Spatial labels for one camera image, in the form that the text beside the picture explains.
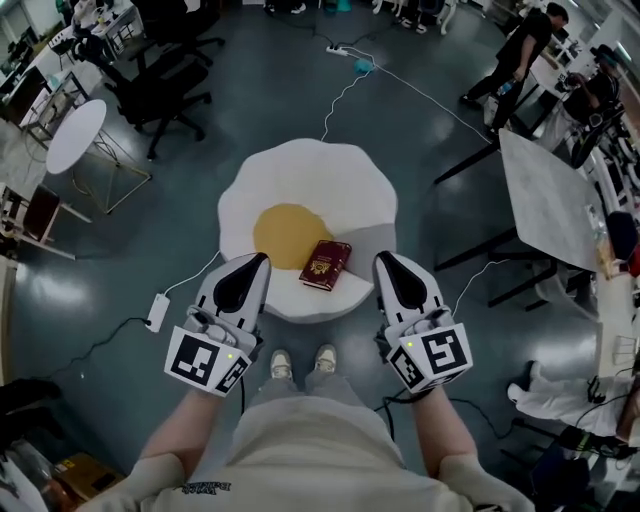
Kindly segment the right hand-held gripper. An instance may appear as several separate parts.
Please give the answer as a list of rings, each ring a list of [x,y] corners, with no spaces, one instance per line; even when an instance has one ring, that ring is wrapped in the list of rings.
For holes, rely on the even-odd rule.
[[[443,296],[431,273],[391,251],[376,255],[373,273],[378,306],[389,324],[376,342],[409,392],[440,387],[472,368],[465,327],[450,308],[440,307]]]

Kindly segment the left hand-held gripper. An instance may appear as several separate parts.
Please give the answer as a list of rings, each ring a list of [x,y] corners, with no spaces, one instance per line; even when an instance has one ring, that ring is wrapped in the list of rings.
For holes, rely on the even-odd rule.
[[[188,309],[182,327],[173,328],[164,372],[198,390],[227,396],[262,348],[254,329],[270,277],[265,253],[239,256],[211,271],[196,296],[197,306]]]

